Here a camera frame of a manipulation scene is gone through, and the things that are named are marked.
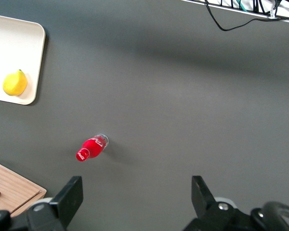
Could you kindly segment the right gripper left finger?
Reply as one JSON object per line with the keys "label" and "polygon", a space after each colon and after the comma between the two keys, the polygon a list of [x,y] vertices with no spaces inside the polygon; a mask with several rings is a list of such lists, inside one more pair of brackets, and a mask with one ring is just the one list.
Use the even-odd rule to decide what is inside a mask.
{"label": "right gripper left finger", "polygon": [[81,176],[73,176],[49,202],[64,228],[67,228],[83,202]]}

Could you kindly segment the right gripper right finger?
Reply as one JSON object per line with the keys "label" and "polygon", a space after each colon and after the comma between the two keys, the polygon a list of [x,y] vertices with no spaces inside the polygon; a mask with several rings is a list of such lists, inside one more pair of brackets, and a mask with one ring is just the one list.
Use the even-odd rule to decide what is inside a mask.
{"label": "right gripper right finger", "polygon": [[216,203],[212,193],[201,176],[193,176],[191,180],[191,200],[198,218]]}

